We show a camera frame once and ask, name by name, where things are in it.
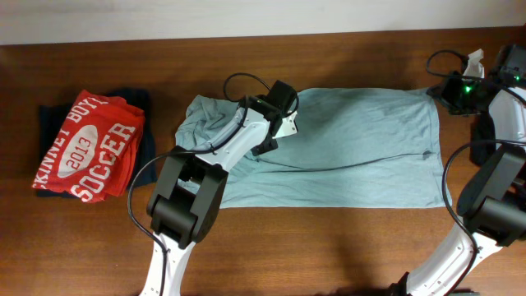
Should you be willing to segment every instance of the folded shirt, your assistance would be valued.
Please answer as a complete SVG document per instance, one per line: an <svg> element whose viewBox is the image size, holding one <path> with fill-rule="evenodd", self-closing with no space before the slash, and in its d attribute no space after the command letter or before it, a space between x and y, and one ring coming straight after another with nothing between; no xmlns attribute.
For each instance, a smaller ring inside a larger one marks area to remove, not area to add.
<svg viewBox="0 0 526 296"><path fill-rule="evenodd" d="M123 194L144 124L144 111L125 99L83 90L44 156L33 188L69 192L89 202Z"/></svg>
<svg viewBox="0 0 526 296"><path fill-rule="evenodd" d="M129 105L136 106L144 111L145 126L142 138L135 157L135 165L131 172L131 178L135 178L139 169L155 157L155 139L150 130L150 94L147 90L124 87L112 91L105 96L118 96L126 100ZM66 116L73 104L60 104L56 106L39 106L39 161L42 161L48 150L53 146L55 138L58 136L60 127L66 120ZM157 182L155 166L147 167L140 176L137 177L135 186L140 187ZM52 192L45 189L36 190L37 197L65 197L77 198L68 192Z"/></svg>

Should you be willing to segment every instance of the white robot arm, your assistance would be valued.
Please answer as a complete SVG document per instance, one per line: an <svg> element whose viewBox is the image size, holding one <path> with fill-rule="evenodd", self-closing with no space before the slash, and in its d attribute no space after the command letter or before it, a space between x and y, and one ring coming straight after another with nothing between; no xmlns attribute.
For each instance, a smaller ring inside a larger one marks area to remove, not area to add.
<svg viewBox="0 0 526 296"><path fill-rule="evenodd" d="M147 210L154 236L168 250L166 268L162 249L154 243L141 295L159 296L163 273L163 295L180 295L191 251L208 234L218 214L228 171L247 152L252 150L258 155L276 149L275 139L298 132L294 122L297 112L287 113L295 99L296 91L277 81L267 96L243 101L230 123L214 138L191 150L196 152L194 155L167 158ZM181 147L175 150L184 151ZM200 183L197 194L179 187L179 179Z"/></svg>

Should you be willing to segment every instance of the black cable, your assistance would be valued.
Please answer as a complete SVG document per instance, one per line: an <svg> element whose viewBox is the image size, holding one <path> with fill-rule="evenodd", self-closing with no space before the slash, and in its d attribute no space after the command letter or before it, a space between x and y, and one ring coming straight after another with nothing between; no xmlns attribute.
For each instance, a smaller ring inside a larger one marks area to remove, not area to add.
<svg viewBox="0 0 526 296"><path fill-rule="evenodd" d="M264 80L262 80L260 77L256 76L256 75L253 75L253 74L250 74L250 73L245 73L245 72L237 72L237 73L234 73L232 75L230 75L227 79L225 79L224 83L223 83L223 95L224 95L224 98L229 100L230 102L234 102L234 103L237 103L239 102L240 100L233 100L230 98L230 96L228 95L228 92L227 92L227 85L228 83L230 82L230 80L232 78L234 78L235 76L248 76L248 77L251 77L251 78L254 78L256 79L257 81L261 82L261 84L263 86L266 87L266 89L268 91L270 91L270 86L268 84L266 84L266 82ZM291 115L292 113L298 111L298 108L299 108L299 96L298 94L296 94L296 105L294 106L294 110L293 111L290 111L288 112L285 117L288 117L289 115Z"/></svg>
<svg viewBox="0 0 526 296"><path fill-rule="evenodd" d="M439 55L441 53L453 54L453 55L457 56L458 58L462 59L462 61L464 61L467 58L463 54L455 52L454 50L450 50L450 49L439 50L439 51L435 52L434 54L432 54L427 59L427 62L426 62L426 72L427 73L429 73L431 75L434 75L434 76L443 77L443 78L457 78L457 79L469 79L469 80L473 80L473 81L480 81L482 83L486 83L486 84L494 86L494 87L496 87L496 88L498 88L500 90L503 90L503 91L507 92L510 95L513 95L516 99L519 100L520 103L522 103L524 106L526 106L526 100L523 99L520 95L517 95L514 91L510 90L507 86L503 86L502 84L493 82L493 81L491 81L491 80L489 80L487 78L481 78L481 77L475 77L475 76L465 76L465 75L455 75L455 74L444 74L444 73L439 73L439 72L432 71L430 69L431 60L435 56L437 56L437 55Z"/></svg>
<svg viewBox="0 0 526 296"><path fill-rule="evenodd" d="M289 111L289 112L285 115L285 117L288 117L288 116L292 115L294 112L298 111L298 108L299 108L299 96L298 96L298 93L296 93L296 99L295 99L295 101L296 101L296 105L294 106L294 109L293 109L292 111Z"/></svg>
<svg viewBox="0 0 526 296"><path fill-rule="evenodd" d="M243 75L243 76L249 76L249 77L252 77L256 80L258 80L259 82L261 82L268 90L270 90L269 86L259 77L257 76L254 76L252 74L248 74L248 73L234 73L232 74L231 76L229 76L225 81L224 81L224 85L223 85L223 92L224 92L224 96L226 99L228 99L229 101L231 102L236 102L236 101L233 101L231 100L228 95L227 95L227 92L226 92L226 87L227 87L227 84L228 82L230 81L230 79L232 77L235 77L235 76L240 76L240 75ZM151 238L155 243L157 243L160 248L161 248L161 252L163 253L163 270L162 270L162 273L161 273L161 287L159 289L159 295L160 296L163 296L163 292L164 292L164 282L166 281L165 277L166 277L166 265L167 265L167 261L168 261L168 250L166 249L166 247L164 246L163 242L161 242L158 238L156 238L150 231L148 231L148 229L146 229L146 227L144 227L137 219L136 217L133 215L133 210L132 210L132 196L133 196L133 190L135 189L135 184L136 184L136 181L139 179L139 177L141 176L142 172L144 172L144 170L146 168L148 168L150 165L154 164L155 161L157 160L161 160L163 158L166 158L166 157L169 157L169 156L175 156L175 155L185 155L185 154L191 154L191 155L198 155L198 154L208 154L208 153L213 153L214 151L217 151L218 149L222 148L224 145L226 145L230 140L232 140L236 134L239 132L239 130L241 130L241 128L243 127L243 124L245 123L245 120L247 119L247 115L248 115L248 105L249 105L249 100L248 100L248 96L245 96L245 112L243 113L243 116L241 118L241 120L239 121L238 123L238 126L236 127L236 129L223 141L221 142L219 145L217 146L212 146L210 144L210 148L208 150L186 150L186 151L170 151L170 152L166 152L166 153L163 153L162 155L158 155L156 156L155 158L153 158L152 160L148 161L138 172L137 172L137 175L133 178L133 181L131 181L131 184L130 184L130 189L128 191L128 197L127 197L127 208L128 208L128 215L130 216L130 219L131 221L133 222L133 224L135 224L135 226L137 226L138 229L140 229L144 234L146 234L149 238Z"/></svg>
<svg viewBox="0 0 526 296"><path fill-rule="evenodd" d="M227 92L227 84L228 82L230 81L230 79L234 78L235 76L248 76L248 77L252 77L254 79L256 79L257 81L261 82L261 84L263 86L266 87L267 90L270 90L270 86L268 84L266 84L266 82L264 80L262 80L260 77L256 76L256 75L252 75L250 73L245 73L245 72L237 72L237 73L234 73L232 75L230 75L229 77L227 77L227 79L224 81L223 83L223 95L224 95L224 98L229 100L230 102L234 102L234 103L237 103L239 102L240 100L233 100L233 99L230 99L230 96L228 95L228 92Z"/></svg>
<svg viewBox="0 0 526 296"><path fill-rule="evenodd" d="M452 205L447 199L447 188L446 188L446 179L447 174L450 171L451 164L453 163L453 160L460 154L460 152L464 151L465 149L473 146L484 146L484 145L490 145L490 144L508 144L508 145L514 145L514 146L526 146L526 142L521 141L509 141L509 140L480 140L480 141L471 141L468 144L462 145L460 148L458 148L451 157L447 160L447 163L444 167L444 173L442 174L442 198L444 199L445 208L450 213L451 217L453 218L454 222L468 235L469 240L471 240L471 244L473 245L473 253L471 256L471 259L469 260L468 266L464 270L464 272L460 275L459 279L453 284L451 289L445 293L445 295L449 295L454 292L454 290L459 286L460 282L464 280L466 275L468 275L469 271L473 268L473 264L475 263L475 260L477 259L478 254L478 245L477 241L473 237L473 235L469 232L469 230L464 226L464 223L460 220L460 218L455 214Z"/></svg>

